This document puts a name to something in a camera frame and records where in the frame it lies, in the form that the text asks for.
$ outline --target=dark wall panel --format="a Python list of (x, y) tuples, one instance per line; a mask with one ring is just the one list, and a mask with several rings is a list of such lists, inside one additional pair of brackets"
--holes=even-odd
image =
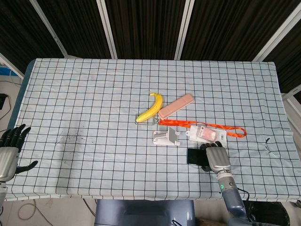
[(25, 73), (38, 57), (63, 57), (27, 0), (0, 0), (0, 53)]
[(174, 59), (185, 0), (106, 0), (118, 58)]
[(299, 93), (296, 93), (295, 95), (294, 95), (294, 97), (299, 101), (299, 103), (301, 104), (301, 92), (299, 92)]
[(283, 93), (301, 84), (301, 21), (281, 40), (264, 61), (275, 62)]
[(96, 0), (38, 0), (69, 55), (111, 58)]
[(252, 61), (299, 0), (196, 0), (184, 60)]

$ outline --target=orange lanyard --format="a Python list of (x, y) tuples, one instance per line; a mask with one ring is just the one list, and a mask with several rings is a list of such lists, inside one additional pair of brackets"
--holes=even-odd
[(198, 122), (198, 121), (182, 121), (182, 120), (170, 120), (170, 119), (162, 120), (162, 119), (160, 119), (158, 124), (161, 126), (181, 126), (181, 127), (185, 127), (185, 128), (190, 128), (190, 126), (194, 125), (194, 124), (203, 124), (203, 125), (212, 126), (212, 127), (224, 129), (224, 130), (240, 129), (244, 132), (244, 134), (227, 132), (227, 135), (232, 136), (232, 137), (237, 137), (237, 138), (243, 138), (246, 136), (246, 130), (241, 127), (222, 126), (222, 125), (210, 124), (210, 123), (204, 123), (204, 122)]

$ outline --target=banana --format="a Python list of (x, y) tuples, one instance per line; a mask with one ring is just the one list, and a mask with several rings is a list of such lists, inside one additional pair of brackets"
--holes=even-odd
[(155, 115), (161, 109), (163, 104), (163, 97), (161, 96), (161, 94), (150, 93), (150, 96), (155, 96), (156, 102), (149, 110), (139, 115), (139, 117), (136, 119), (136, 122), (143, 122), (145, 120), (148, 120), (150, 117)]

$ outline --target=white frame pole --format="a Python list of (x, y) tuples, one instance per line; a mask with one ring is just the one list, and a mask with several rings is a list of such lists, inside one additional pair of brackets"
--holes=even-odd
[(44, 14), (44, 12), (43, 12), (42, 8), (40, 7), (40, 5), (38, 4), (37, 0), (29, 0), (29, 2), (32, 4), (32, 6), (36, 10), (37, 14), (39, 15), (39, 17), (43, 21), (44, 25), (48, 29), (49, 33), (51, 34), (51, 36), (55, 40), (55, 42), (58, 45), (59, 49), (61, 50), (63, 56), (65, 58), (69, 58), (66, 49), (64, 48), (64, 46), (63, 46), (62, 42), (60, 41), (60, 39), (58, 38), (56, 32), (53, 30), (50, 22), (48, 21), (46, 15)]
[(181, 27), (180, 27), (180, 32), (179, 32), (179, 37), (178, 37), (178, 42), (177, 42), (177, 46), (176, 46), (175, 54), (174, 54), (174, 60), (181, 59), (193, 5), (194, 5), (194, 0), (186, 0), (184, 11), (183, 11)]
[(6, 66), (8, 66), (14, 73), (16, 73), (21, 79), (24, 79), (24, 74), (13, 65), (12, 62), (10, 62), (3, 54), (0, 53), (0, 61), (5, 63)]
[(108, 42), (111, 58), (118, 59), (105, 1), (104, 0), (96, 0), (96, 2), (97, 2), (100, 18), (102, 19), (103, 29), (104, 29), (105, 37)]
[(278, 28), (253, 61), (263, 61), (301, 19), (301, 2)]
[(293, 88), (288, 93), (283, 94), (282, 95), (282, 100), (285, 101), (286, 99), (292, 97), (293, 95), (295, 95), (296, 93), (299, 93), (300, 91), (301, 91), (301, 84), (299, 86)]

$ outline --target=gray floor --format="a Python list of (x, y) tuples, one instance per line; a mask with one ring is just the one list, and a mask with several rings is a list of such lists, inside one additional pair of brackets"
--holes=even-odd
[[(19, 82), (19, 79), (14, 77), (14, 82)], [(2, 82), (10, 81), (8, 76), (0, 75), (0, 93), (10, 95), (12, 108), (16, 101), (19, 88), (11, 83)], [(2, 110), (0, 110), (0, 117), (9, 110), (8, 101)], [(0, 121), (0, 131), (5, 129), (11, 114), (8, 114)], [(37, 207), (45, 215), (45, 217), (54, 226), (92, 226), (94, 222), (94, 216), (85, 206), (81, 199), (39, 199), (36, 200)], [(90, 207), (95, 211), (95, 201), (87, 200)], [(36, 211), (32, 218), (29, 220), (21, 220), (21, 218), (28, 218), (33, 213), (32, 206), (24, 206), (26, 203), (33, 203), (32, 200), (5, 202), (4, 211), (0, 216), (3, 226), (40, 226), (49, 225), (42, 215)], [(290, 216), (292, 226), (301, 226), (301, 209), (296, 207), (295, 204), (286, 202), (283, 203)], [(219, 222), (227, 222), (230, 218), (225, 204), (222, 200), (201, 200), (195, 201), (195, 213), (196, 216), (203, 219), (211, 219)]]

